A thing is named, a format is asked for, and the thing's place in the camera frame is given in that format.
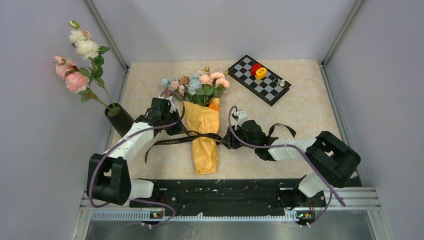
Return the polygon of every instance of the white wall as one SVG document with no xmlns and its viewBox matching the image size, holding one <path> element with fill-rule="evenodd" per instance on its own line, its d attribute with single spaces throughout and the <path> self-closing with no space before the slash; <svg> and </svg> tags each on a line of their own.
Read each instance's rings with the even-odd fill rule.
<svg viewBox="0 0 424 240">
<path fill-rule="evenodd" d="M 323 59 L 355 0 L 94 0 L 127 62 Z"/>
<path fill-rule="evenodd" d="M 329 65 L 352 145 L 395 239 L 424 236 L 424 1 L 372 0 Z"/>
<path fill-rule="evenodd" d="M 55 76 L 53 56 L 84 65 L 68 41 L 72 19 L 106 43 L 81 0 L 2 0 L 0 15 L 0 238 L 69 239 L 89 158 L 104 148 L 110 124 L 100 104 L 81 103 Z M 104 57 L 117 98 L 123 70 L 110 52 Z"/>
</svg>

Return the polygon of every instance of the beige tabletop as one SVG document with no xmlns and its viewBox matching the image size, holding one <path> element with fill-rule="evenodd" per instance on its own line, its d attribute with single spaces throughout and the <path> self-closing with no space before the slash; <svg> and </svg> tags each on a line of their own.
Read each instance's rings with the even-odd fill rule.
<svg viewBox="0 0 424 240">
<path fill-rule="evenodd" d="M 164 90 L 161 79 L 191 76 L 205 66 L 209 66 L 211 72 L 222 72 L 235 62 L 236 60 L 133 63 L 121 105 L 135 119 L 144 114 L 150 107 L 152 98 Z M 226 79 L 230 82 L 230 88 L 221 98 L 218 133 L 220 136 L 224 136 L 227 131 L 230 107 L 236 105 L 244 110 L 250 119 L 255 120 L 266 134 L 270 126 L 281 123 L 292 127 L 297 132 L 298 139 L 316 137 L 324 130 L 340 137 L 316 59 L 258 60 L 258 62 L 290 82 L 290 90 L 277 103 L 269 106 L 228 75 Z M 181 112 L 181 104 L 177 102 L 176 106 Z M 169 137 L 165 131 L 158 134 L 129 164 L 131 178 L 274 179 L 300 178 L 312 172 L 304 160 L 264 161 L 247 147 L 229 150 L 219 145 L 216 173 L 196 175 L 191 143 L 155 146 L 150 150 L 145 163 L 146 150 L 155 141 L 182 136 Z M 277 127 L 273 136 L 291 137 L 284 127 Z M 119 138 L 115 132 L 112 144 L 116 144 Z"/>
</svg>

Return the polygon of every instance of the chessboard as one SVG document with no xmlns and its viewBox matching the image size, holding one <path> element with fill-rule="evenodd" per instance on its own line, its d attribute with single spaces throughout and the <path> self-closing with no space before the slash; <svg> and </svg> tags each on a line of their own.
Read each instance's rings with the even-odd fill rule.
<svg viewBox="0 0 424 240">
<path fill-rule="evenodd" d="M 291 84 L 264 65 L 262 67 L 266 68 L 266 76 L 263 79 L 256 79 L 250 73 L 251 67 L 256 63 L 258 63 L 256 60 L 245 55 L 228 68 L 228 75 L 272 106 L 287 93 Z"/>
</svg>

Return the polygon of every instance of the yellow chess piece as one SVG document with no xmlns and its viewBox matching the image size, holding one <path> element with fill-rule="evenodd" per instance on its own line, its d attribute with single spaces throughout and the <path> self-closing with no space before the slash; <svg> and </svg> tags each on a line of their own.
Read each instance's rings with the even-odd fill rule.
<svg viewBox="0 0 424 240">
<path fill-rule="evenodd" d="M 267 75 L 267 69 L 265 67 L 261 67 L 256 70 L 256 75 L 254 76 L 256 79 L 263 79 Z"/>
</svg>

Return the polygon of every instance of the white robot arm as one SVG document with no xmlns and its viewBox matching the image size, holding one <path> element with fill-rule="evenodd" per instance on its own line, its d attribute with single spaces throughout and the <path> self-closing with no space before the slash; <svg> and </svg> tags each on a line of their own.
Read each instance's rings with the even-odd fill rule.
<svg viewBox="0 0 424 240">
<path fill-rule="evenodd" d="M 248 115 L 242 110 L 233 113 L 232 117 L 237 123 L 234 126 L 228 126 L 233 131 L 228 129 L 223 139 L 226 147 L 237 149 L 242 146 L 251 148 L 265 146 L 254 148 L 254 152 L 265 161 L 302 160 L 306 156 L 325 181 L 334 187 L 345 187 L 361 162 L 361 158 L 354 150 L 328 131 L 323 131 L 313 138 L 283 139 L 266 136 L 261 127 L 254 120 L 249 120 Z M 235 139 L 232 132 L 243 142 Z M 317 172 L 306 175 L 297 186 L 297 189 L 307 198 L 327 188 Z"/>
<path fill-rule="evenodd" d="M 179 120 L 180 116 L 172 102 L 172 97 L 153 98 L 151 108 L 147 110 L 145 115 L 140 115 L 135 120 L 131 129 L 116 144 L 118 147 L 112 147 L 113 150 L 111 152 L 107 150 L 103 154 L 95 153 L 91 156 L 88 167 L 87 189 L 90 187 L 96 166 L 104 154 L 109 152 L 98 174 L 95 176 L 92 188 L 93 199 L 122 205 L 127 200 L 150 198 L 154 189 L 153 182 L 143 179 L 130 179 L 128 165 L 143 146 L 161 130 L 166 130 L 166 133 L 171 136 L 186 132 L 186 128 Z M 177 124 L 170 127 L 162 127 L 172 123 Z M 111 171 L 111 175 L 105 176 L 104 173 L 109 171 Z"/>
</svg>

